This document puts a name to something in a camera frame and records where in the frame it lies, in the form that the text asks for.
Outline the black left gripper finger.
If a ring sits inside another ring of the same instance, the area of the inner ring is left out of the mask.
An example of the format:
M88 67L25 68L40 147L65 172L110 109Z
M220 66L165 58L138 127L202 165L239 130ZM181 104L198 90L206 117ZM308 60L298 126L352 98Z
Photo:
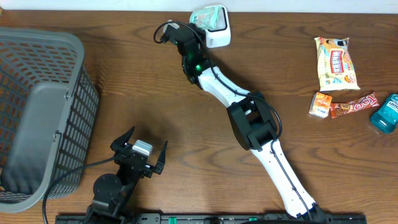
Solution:
M113 151L122 151L126 144L128 143L128 141L130 140L133 132L134 132L134 126L129 129L126 133L122 134L120 137L116 138L110 145L110 148Z
M164 143L164 146L159 154L158 160L156 162L154 172L160 175L165 166L165 158L166 158L166 150L167 150L168 141Z

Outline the green wet wipes pack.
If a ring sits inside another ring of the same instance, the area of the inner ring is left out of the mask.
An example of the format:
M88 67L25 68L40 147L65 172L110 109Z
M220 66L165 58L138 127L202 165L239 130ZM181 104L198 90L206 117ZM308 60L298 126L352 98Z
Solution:
M208 6L203 9L193 11L189 23L195 24L204 30L221 30L225 28L223 19L223 7L220 5Z

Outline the small orange box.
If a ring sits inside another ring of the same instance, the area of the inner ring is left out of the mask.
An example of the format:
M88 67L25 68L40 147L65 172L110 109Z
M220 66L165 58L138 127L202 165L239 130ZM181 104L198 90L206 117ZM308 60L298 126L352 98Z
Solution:
M309 114L319 118L326 118L329 115L331 101L332 96L316 92L312 98Z

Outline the orange snack bag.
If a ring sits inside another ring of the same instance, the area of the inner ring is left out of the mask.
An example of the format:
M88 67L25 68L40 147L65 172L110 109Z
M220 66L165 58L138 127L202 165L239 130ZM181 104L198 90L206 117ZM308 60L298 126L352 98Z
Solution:
M317 73L320 92L360 90L353 61L348 52L349 37L314 38L317 48Z

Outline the red chocolate bar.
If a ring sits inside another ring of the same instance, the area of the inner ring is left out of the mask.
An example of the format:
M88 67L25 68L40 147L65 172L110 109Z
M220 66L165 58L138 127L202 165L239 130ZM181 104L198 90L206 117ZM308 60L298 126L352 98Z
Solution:
M379 106L377 95L372 92L357 100L349 101L346 103L332 103L330 105L330 114L332 118L337 118L345 114L354 113L357 111L373 108Z

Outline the blue mouthwash bottle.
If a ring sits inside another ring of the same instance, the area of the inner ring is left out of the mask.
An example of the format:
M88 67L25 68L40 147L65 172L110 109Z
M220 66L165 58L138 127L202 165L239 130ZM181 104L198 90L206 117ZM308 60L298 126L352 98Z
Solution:
M380 131L390 134L397 127L397 94L391 94L385 103L370 117L370 122Z

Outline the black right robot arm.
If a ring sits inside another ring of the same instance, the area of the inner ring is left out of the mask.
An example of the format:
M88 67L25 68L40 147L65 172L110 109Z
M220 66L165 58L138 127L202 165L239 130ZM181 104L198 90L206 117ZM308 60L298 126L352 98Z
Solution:
M212 94L226 107L236 140L264 166L288 214L313 220L316 203L283 153L279 141L282 122L276 110L260 92L242 89L223 75L193 26L178 22L168 25L163 32L162 41L177 46L188 81Z

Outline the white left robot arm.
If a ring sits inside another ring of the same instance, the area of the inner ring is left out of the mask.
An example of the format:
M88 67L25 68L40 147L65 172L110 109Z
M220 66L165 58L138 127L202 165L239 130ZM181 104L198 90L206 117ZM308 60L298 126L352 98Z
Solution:
M115 174L104 174L96 179L93 201L81 223L135 222L134 214L126 210L127 203L140 179L162 173L168 142L164 143L153 166L147 163L153 146L141 140L130 144L133 132L134 128L131 128L111 143L115 156L113 161L119 169Z

